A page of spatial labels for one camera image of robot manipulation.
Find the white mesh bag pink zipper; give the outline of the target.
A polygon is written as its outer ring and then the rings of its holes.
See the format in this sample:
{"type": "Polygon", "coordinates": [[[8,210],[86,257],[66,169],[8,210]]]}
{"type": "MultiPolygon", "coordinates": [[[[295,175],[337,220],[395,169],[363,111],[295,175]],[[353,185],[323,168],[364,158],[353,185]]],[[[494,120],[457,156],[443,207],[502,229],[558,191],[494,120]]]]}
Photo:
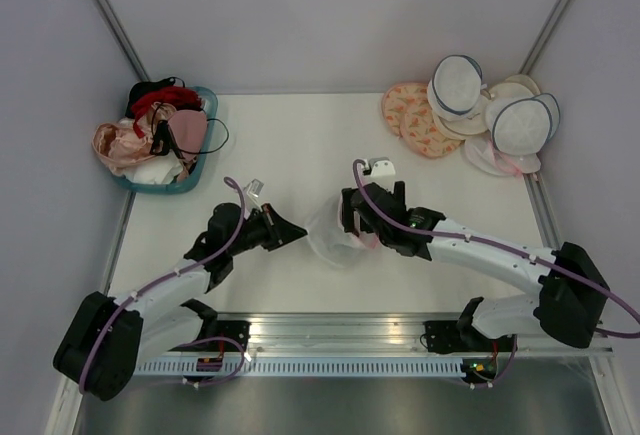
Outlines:
{"type": "Polygon", "coordinates": [[[307,241],[314,253],[329,265],[346,269],[355,265],[366,252],[379,245],[373,234],[352,234],[344,231],[341,221],[342,197],[333,196],[311,215],[305,223],[307,241]]]}

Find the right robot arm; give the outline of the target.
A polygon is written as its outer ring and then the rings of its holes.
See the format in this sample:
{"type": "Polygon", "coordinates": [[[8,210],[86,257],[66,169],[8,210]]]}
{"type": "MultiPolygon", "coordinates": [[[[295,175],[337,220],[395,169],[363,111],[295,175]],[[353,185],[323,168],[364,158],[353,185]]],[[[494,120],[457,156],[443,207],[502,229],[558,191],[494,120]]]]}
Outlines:
{"type": "Polygon", "coordinates": [[[569,347],[590,346],[609,287],[581,246],[527,248],[483,235],[441,212],[407,207],[402,182],[392,190],[368,183],[341,196],[345,232],[372,234],[401,256],[468,268],[518,289],[516,296],[467,303],[455,322],[463,347],[538,333],[569,347]]]}

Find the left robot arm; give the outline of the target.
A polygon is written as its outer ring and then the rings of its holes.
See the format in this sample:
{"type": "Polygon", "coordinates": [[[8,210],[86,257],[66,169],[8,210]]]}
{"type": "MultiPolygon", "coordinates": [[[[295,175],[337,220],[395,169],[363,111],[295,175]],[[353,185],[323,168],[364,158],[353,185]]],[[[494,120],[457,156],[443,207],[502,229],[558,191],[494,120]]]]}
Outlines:
{"type": "Polygon", "coordinates": [[[99,291],[79,305],[53,357],[53,367],[83,393],[102,401],[118,395],[135,370],[168,351],[220,350],[245,345],[218,326],[217,312],[201,296],[232,272],[236,256],[268,252],[307,236],[307,231],[265,203],[246,211],[217,206],[207,228],[172,271],[127,294],[99,291]]]}

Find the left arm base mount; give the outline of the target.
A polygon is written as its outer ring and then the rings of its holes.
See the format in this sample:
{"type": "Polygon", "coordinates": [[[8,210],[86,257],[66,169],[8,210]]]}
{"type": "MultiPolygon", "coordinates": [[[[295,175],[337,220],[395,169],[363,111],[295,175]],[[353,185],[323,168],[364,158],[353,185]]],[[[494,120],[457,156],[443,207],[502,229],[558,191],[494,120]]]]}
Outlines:
{"type": "Polygon", "coordinates": [[[224,341],[228,338],[236,342],[243,350],[248,347],[250,339],[251,323],[247,320],[221,320],[214,328],[208,328],[198,335],[199,343],[189,343],[171,349],[171,352],[239,352],[239,349],[231,342],[224,341]]]}

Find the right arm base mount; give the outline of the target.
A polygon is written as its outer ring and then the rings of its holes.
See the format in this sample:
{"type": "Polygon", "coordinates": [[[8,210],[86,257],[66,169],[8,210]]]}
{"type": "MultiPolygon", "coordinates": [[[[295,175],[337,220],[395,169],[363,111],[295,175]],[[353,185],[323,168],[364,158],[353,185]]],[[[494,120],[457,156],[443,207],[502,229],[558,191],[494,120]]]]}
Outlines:
{"type": "Polygon", "coordinates": [[[455,320],[429,320],[423,323],[424,340],[430,353],[448,355],[484,350],[483,343],[455,320]]]}

